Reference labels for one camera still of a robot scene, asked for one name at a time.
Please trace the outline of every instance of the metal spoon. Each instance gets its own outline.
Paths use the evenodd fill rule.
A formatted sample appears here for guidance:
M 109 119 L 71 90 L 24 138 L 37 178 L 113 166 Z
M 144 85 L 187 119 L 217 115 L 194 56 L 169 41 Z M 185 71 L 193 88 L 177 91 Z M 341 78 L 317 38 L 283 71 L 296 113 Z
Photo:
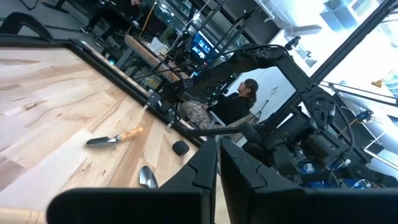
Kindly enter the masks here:
M 143 166 L 139 170 L 139 184 L 149 189 L 158 189 L 156 177 L 148 166 Z

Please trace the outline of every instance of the person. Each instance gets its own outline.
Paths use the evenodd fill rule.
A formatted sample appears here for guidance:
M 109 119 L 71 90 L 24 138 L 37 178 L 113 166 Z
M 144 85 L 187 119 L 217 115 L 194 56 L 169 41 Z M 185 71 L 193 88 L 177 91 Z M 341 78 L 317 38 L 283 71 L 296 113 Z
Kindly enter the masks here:
M 189 119 L 199 129 L 208 129 L 211 123 L 209 111 L 214 112 L 225 125 L 229 125 L 250 114 L 250 109 L 257 100 L 257 81 L 249 78 L 238 87 L 237 93 L 232 93 L 214 106 L 203 105 L 195 101 L 186 101 L 177 108 L 182 119 Z
M 119 8 L 123 9 L 128 9 L 129 14 L 132 15 L 139 15 L 140 11 L 140 6 L 141 6 L 141 0 L 121 0 L 118 1 L 117 6 Z M 126 23 L 126 21 L 122 20 L 121 17 L 114 12 L 112 9 L 108 8 L 101 8 L 98 9 L 94 16 L 90 19 L 88 22 L 88 25 L 85 27 L 80 28 L 80 30 L 85 33 L 85 34 L 91 34 L 95 25 L 100 21 L 101 18 L 103 17 L 108 17 L 110 18 L 113 22 L 113 24 L 110 24 L 110 27 L 107 31 L 105 31 L 97 40 L 95 45 L 97 47 L 101 47 L 103 42 L 114 32 L 116 32 L 118 29 L 123 28 L 123 25 Z

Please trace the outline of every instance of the black shirt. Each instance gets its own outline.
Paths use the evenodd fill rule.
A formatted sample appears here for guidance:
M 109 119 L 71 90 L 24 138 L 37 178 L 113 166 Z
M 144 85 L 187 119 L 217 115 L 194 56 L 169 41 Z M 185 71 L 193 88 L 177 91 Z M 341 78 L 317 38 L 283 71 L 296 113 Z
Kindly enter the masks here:
M 249 98 L 232 93 L 207 110 L 214 112 L 225 125 L 229 125 L 249 115 Z

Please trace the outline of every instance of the wooden tabletop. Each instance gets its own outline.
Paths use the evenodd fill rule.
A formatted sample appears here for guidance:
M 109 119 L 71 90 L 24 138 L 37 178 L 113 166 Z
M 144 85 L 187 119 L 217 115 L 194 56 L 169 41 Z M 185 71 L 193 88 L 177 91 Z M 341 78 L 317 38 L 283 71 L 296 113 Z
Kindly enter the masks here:
M 143 58 L 147 63 L 151 64 L 153 67 L 158 65 L 160 60 L 152 53 L 149 49 L 143 46 L 143 43 L 140 43 L 135 38 L 127 35 L 124 38 L 125 43 L 131 47 L 136 54 L 138 54 L 141 58 Z M 165 64 L 162 64 L 158 71 L 168 70 L 170 68 L 176 68 L 177 66 L 173 62 L 169 62 L 169 67 Z M 171 71 L 161 72 L 160 74 L 163 75 L 168 81 L 175 82 L 180 80 L 180 78 Z M 190 76 L 184 72 L 179 73 L 182 78 L 189 78 Z
M 1 48 L 0 90 L 2 224 L 30 219 L 29 212 L 8 208 L 44 211 L 70 188 L 140 187 L 138 170 L 145 165 L 162 185 L 197 150 L 67 49 Z M 138 126 L 144 131 L 132 141 L 85 146 Z M 181 157 L 171 150 L 178 140 L 190 146 Z M 216 222 L 229 223 L 219 177 L 217 189 Z

